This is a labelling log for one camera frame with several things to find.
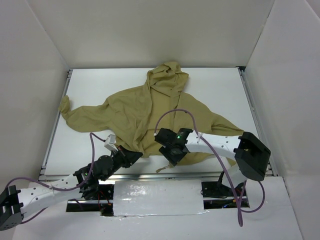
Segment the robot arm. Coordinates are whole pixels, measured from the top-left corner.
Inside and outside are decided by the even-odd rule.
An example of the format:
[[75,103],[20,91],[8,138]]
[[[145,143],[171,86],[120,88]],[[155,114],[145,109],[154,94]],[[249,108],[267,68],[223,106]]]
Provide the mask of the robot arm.
[[[99,180],[105,181],[121,167],[129,168],[143,155],[121,145],[111,153],[111,156],[103,155],[94,162],[92,173],[80,188],[68,190],[84,181],[91,163],[74,174],[51,182],[49,188],[42,185],[19,190],[15,185],[6,187],[0,195],[0,231],[21,224],[24,218],[56,203],[78,198],[92,199],[99,191]],[[54,190],[53,187],[65,190]]]
[[[200,136],[214,147],[219,156],[236,161],[236,165],[228,170],[234,186],[247,179],[264,180],[271,152],[250,132],[244,132],[242,136],[219,136],[201,132],[197,134],[189,128],[181,128],[178,133],[161,128],[155,141],[162,145],[159,151],[175,166],[187,153],[212,154]],[[225,175],[222,184],[230,187]]]

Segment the cloth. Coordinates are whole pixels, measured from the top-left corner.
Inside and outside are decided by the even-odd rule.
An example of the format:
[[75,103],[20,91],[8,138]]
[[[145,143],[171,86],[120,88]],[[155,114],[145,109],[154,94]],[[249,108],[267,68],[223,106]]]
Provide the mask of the cloth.
[[[161,145],[155,142],[155,125],[163,113],[176,108],[190,111],[195,117],[198,131],[202,133],[242,135],[241,129],[183,92],[188,78],[189,75],[181,71],[177,62],[166,62],[148,71],[144,85],[119,91],[109,96],[102,105],[81,106],[70,110],[70,100],[66,95],[62,98],[59,110],[66,124],[73,130],[83,133],[111,129],[118,145],[141,152],[145,158],[161,155]],[[160,128],[177,133],[180,128],[193,129],[194,126],[187,113],[176,111],[161,120],[158,129]],[[199,163],[209,155],[188,153],[179,165]]]

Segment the garment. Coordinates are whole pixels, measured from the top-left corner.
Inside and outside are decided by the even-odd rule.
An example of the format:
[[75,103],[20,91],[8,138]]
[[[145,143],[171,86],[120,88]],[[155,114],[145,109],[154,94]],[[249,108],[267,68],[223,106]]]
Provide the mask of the garment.
[[[126,149],[142,152],[146,158],[161,155],[161,145],[155,142],[154,130],[159,117],[172,109],[186,109],[196,120],[202,133],[222,136],[242,135],[243,131],[224,117],[211,112],[193,96],[183,92],[189,78],[177,62],[166,62],[148,71],[144,85],[129,88],[109,96],[102,105],[81,106],[70,110],[68,96],[62,98],[59,110],[66,124],[78,132],[98,132],[111,129],[116,143]],[[193,129],[193,122],[184,112],[167,114],[158,128],[178,132],[180,128]],[[203,161],[210,154],[188,153],[179,165]]]

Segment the white wall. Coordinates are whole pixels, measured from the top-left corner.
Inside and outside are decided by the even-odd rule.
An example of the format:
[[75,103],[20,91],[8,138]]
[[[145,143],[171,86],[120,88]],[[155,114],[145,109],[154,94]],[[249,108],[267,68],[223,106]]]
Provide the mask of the white wall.
[[28,0],[71,68],[245,66],[274,0]]
[[[0,32],[2,192],[13,177],[39,174],[67,68],[24,0],[0,1]],[[1,231],[0,239],[12,234]]]
[[319,239],[320,19],[305,0],[275,1],[245,76],[302,235]]

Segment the green fabric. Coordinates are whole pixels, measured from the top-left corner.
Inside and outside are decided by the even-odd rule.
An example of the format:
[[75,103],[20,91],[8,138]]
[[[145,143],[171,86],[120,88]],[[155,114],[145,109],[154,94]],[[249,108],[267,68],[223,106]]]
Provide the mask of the green fabric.
[[[144,85],[126,89],[109,96],[102,105],[81,106],[70,110],[68,96],[63,97],[59,110],[66,124],[78,132],[114,131],[118,145],[142,152],[144,157],[161,155],[161,145],[155,142],[154,130],[159,117],[175,108],[190,111],[202,133],[236,136],[243,131],[224,117],[211,112],[207,106],[188,93],[182,92],[189,75],[177,62],[166,62],[148,71]],[[158,129],[193,129],[191,117],[184,112],[167,114]],[[203,161],[210,154],[189,153],[180,165]]]

